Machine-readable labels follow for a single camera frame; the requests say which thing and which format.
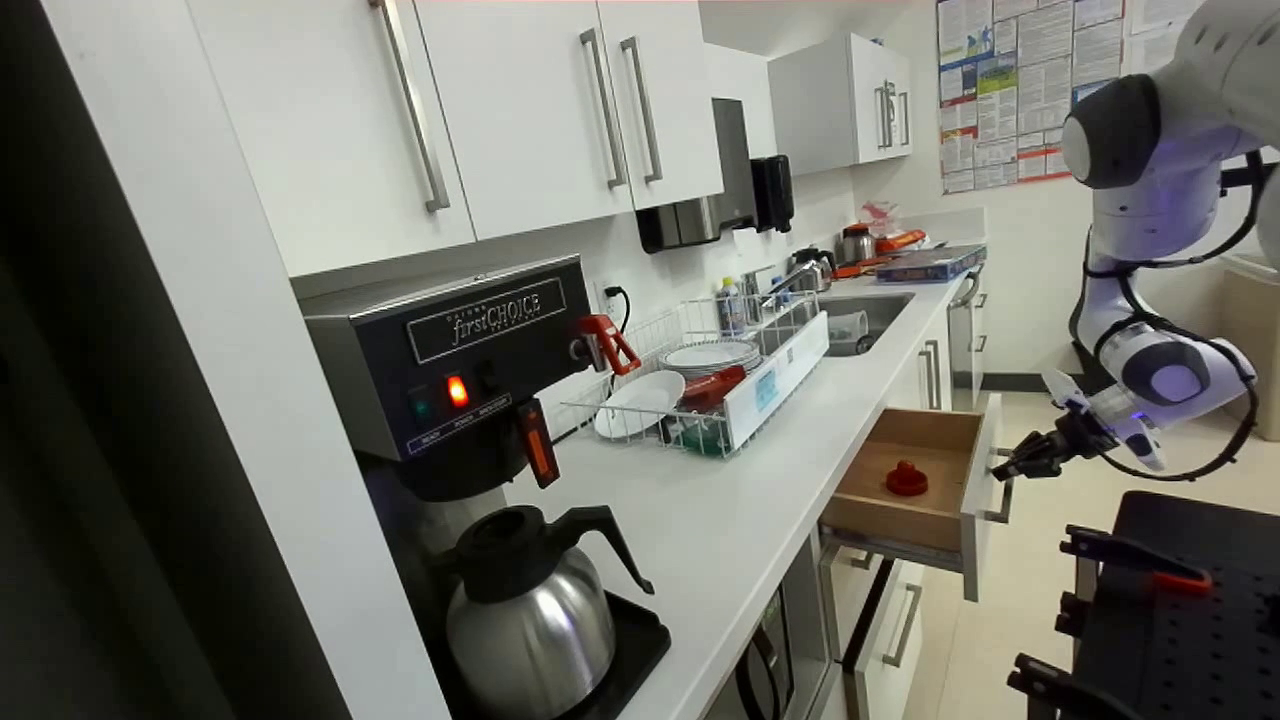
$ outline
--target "upper cabinet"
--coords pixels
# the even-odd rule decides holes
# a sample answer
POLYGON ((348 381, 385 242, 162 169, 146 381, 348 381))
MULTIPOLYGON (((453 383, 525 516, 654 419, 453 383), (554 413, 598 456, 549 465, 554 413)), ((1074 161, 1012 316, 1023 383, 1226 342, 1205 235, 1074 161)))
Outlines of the upper cabinet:
POLYGON ((777 56, 769 84, 795 176, 911 153, 911 69, 866 38, 777 56))
POLYGON ((719 191, 695 0, 418 14, 481 235, 719 191))
POLYGON ((294 275, 477 242, 412 4, 191 17, 294 275))

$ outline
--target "bulletin board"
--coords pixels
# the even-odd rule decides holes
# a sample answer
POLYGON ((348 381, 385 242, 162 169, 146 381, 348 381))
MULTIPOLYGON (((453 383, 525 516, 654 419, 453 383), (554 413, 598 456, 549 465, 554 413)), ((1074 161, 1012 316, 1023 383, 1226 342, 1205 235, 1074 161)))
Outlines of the bulletin board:
POLYGON ((1061 125, 1174 62, 1201 0, 937 0, 943 197, 1070 176, 1061 125))

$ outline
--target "plate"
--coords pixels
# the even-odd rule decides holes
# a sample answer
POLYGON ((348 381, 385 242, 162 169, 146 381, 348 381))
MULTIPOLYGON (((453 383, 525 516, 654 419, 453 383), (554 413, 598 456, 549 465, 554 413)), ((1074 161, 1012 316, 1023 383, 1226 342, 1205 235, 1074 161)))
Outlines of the plate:
POLYGON ((743 370, 761 363, 761 350, 738 346, 738 342, 709 342, 709 346, 682 346, 682 350, 664 352, 664 370, 685 373, 685 375, 713 375, 731 363, 743 363, 743 370))
POLYGON ((613 391, 598 413, 598 434, 605 440, 627 440, 660 425, 685 397, 682 373, 649 373, 613 391))

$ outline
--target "coffee pot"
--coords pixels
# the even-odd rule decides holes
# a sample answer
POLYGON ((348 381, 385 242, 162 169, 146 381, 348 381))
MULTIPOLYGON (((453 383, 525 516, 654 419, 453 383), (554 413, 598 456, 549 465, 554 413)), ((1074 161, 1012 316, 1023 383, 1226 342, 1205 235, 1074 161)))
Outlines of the coffee pot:
POLYGON ((540 510, 503 510, 433 559, 459 576, 449 654, 488 715, 559 715, 613 667, 617 630, 599 576, 576 548, 584 532, 605 532, 654 592, 610 510, 574 510, 557 525, 546 525, 540 510))

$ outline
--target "kitchen counter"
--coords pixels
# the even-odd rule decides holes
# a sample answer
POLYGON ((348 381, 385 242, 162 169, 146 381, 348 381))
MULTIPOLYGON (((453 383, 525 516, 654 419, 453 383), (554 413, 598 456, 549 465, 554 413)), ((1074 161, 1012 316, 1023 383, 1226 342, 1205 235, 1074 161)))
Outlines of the kitchen counter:
POLYGON ((646 680, 624 715, 700 715, 731 677, 747 638, 811 538, 830 498, 871 434, 890 390, 918 362, 929 326, 947 314, 953 284, 836 284, 831 298, 911 293, 911 306, 866 355, 825 355, 790 405, 728 460, 703 460, 660 440, 605 445, 584 428, 559 445, 559 481, 540 494, 531 475, 510 483, 512 506, 610 506, 640 572, 646 596, 599 538, 584 553, 605 588, 654 609, 672 654, 646 680))

